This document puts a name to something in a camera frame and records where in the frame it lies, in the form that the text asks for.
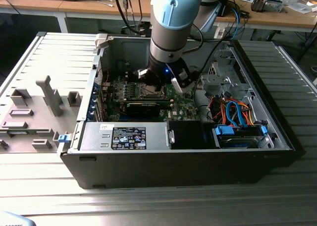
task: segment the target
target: power supply label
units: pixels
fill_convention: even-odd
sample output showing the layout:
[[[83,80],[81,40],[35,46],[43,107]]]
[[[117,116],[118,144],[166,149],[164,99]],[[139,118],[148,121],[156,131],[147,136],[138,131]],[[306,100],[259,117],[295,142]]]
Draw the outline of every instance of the power supply label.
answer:
[[[145,127],[113,128],[111,148],[114,150],[144,150],[147,148]]]

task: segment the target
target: blue clip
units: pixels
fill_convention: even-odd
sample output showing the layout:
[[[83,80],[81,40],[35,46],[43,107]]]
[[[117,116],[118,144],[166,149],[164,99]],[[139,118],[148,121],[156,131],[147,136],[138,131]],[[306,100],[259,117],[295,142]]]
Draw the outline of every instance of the blue clip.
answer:
[[[71,134],[61,134],[58,137],[59,143],[69,143],[71,141]]]
[[[96,89],[96,90],[99,89],[99,85],[96,82],[94,82],[94,89]]]
[[[216,135],[222,135],[222,134],[234,135],[234,130],[233,130],[233,127],[231,126],[220,125],[220,126],[217,126],[215,131],[216,131]]]
[[[262,133],[263,133],[264,135],[267,134],[267,128],[266,128],[265,126],[262,126],[262,127],[261,127],[261,130],[262,130]]]

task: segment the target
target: plastic part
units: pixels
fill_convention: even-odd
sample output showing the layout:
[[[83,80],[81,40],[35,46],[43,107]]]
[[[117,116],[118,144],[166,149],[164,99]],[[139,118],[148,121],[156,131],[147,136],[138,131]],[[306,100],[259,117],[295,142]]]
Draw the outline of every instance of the plastic part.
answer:
[[[2,128],[27,128],[26,122],[4,122]]]
[[[24,99],[31,98],[26,89],[15,89],[10,97],[17,107],[26,107]]]
[[[234,101],[230,101],[228,104],[227,104],[227,107],[226,107],[226,115],[227,115],[227,118],[228,120],[235,126],[235,127],[238,127],[237,123],[234,122],[231,117],[230,117],[230,114],[229,114],[229,109],[230,109],[230,106],[234,104],[236,107],[237,107],[237,113],[238,113],[238,118],[239,118],[239,121],[240,121],[240,124],[243,126],[243,127],[248,127],[248,125],[245,123],[244,121],[244,118],[242,117],[242,113],[241,113],[241,109],[240,109],[240,106],[238,105],[238,103],[234,102]]]
[[[59,133],[56,131],[54,136],[53,136],[53,142],[58,145],[58,138],[59,138]]]
[[[71,134],[61,134],[58,137],[59,143],[70,143],[70,141],[71,141]]]
[[[53,137],[54,131],[50,128],[48,130],[36,131],[36,134],[39,135],[40,137]]]
[[[33,139],[32,146],[35,149],[50,149],[50,148],[52,148],[50,142],[47,139]]]
[[[263,133],[264,135],[267,134],[267,128],[266,128],[265,126],[262,126],[262,127],[261,127],[261,131],[262,131],[262,133]]]
[[[69,106],[79,107],[81,104],[81,98],[78,91],[70,91],[67,97]]]
[[[223,134],[234,135],[234,130],[233,130],[233,127],[231,126],[220,125],[220,126],[217,126],[215,131],[216,131],[216,135],[223,135]]]
[[[0,147],[6,150],[8,148],[8,144],[4,140],[0,139]]]
[[[50,76],[46,76],[46,78],[43,80],[37,80],[36,84],[42,89],[46,101],[49,104],[54,116],[60,116],[62,114],[62,110],[59,107],[60,96],[57,90],[55,90],[55,92],[53,91],[50,86],[50,81]]]
[[[164,28],[179,30],[192,25],[200,0],[152,0],[155,19]]]
[[[0,225],[36,226],[32,220],[7,211],[0,211]]]
[[[9,112],[9,115],[12,117],[20,117],[20,116],[32,116],[34,113],[31,109],[12,109]]]

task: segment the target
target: light blue robot arm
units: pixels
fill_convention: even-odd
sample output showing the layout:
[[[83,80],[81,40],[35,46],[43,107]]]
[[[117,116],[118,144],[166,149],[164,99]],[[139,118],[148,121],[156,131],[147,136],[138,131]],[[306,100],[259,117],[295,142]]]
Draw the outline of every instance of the light blue robot arm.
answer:
[[[169,79],[177,92],[193,87],[193,77],[180,59],[193,23],[202,32],[208,32],[218,14],[218,0],[152,0],[152,36],[148,71],[166,82],[166,66],[172,74]]]

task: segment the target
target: black power cable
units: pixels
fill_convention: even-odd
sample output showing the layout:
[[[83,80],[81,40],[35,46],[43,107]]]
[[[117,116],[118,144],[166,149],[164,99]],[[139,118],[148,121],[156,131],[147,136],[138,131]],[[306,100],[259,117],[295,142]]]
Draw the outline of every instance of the black power cable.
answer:
[[[6,0],[6,1],[10,4],[10,6],[11,6],[18,14],[21,14],[21,13],[11,4],[10,1],[8,1],[8,0]]]
[[[200,79],[200,76],[201,76],[202,72],[204,71],[204,69],[206,68],[206,66],[207,66],[207,64],[208,64],[208,61],[209,61],[209,59],[211,58],[213,52],[214,52],[214,51],[216,50],[216,48],[221,44],[221,42],[224,41],[226,38],[227,38],[227,37],[224,37],[224,38],[220,39],[220,40],[218,41],[218,43],[216,43],[216,45],[214,46],[214,48],[213,48],[213,49],[211,50],[211,52],[209,53],[209,55],[208,55],[208,57],[207,57],[207,59],[206,59],[204,65],[203,65],[202,69],[199,70],[198,80],[197,80],[197,82],[196,82],[196,84],[195,84],[194,91],[193,91],[193,100],[194,100],[195,106],[197,106],[197,104],[196,104],[196,99],[195,99],[195,95],[196,95],[196,90],[197,90],[198,84],[199,84],[199,82],[200,82],[200,80],[201,80],[201,79]]]
[[[314,44],[314,42],[316,41],[317,39],[317,34],[315,35],[315,37],[310,41],[310,43],[307,43],[307,41],[309,40],[309,38],[311,37],[312,33],[314,32],[314,30],[316,29],[316,26],[317,26],[317,22],[316,24],[314,25],[312,31],[310,32],[309,36],[307,37],[306,41],[304,42],[304,45],[302,46],[300,52],[299,52],[299,55],[297,57],[297,63],[299,63],[301,61],[301,59],[303,58],[303,56],[306,54],[306,52],[308,51],[308,49]]]
[[[122,18],[124,24],[128,27],[128,29],[131,30],[133,33],[136,33],[136,34],[141,35],[141,32],[139,32],[139,31],[137,31],[137,30],[131,28],[130,25],[128,24],[127,20],[126,20],[125,17],[124,17],[123,12],[122,12],[122,9],[121,9],[119,0],[115,0],[115,3],[116,3],[116,5],[117,5],[117,7],[118,7],[118,10],[119,10],[119,13],[120,13],[120,15],[121,15],[121,18]]]

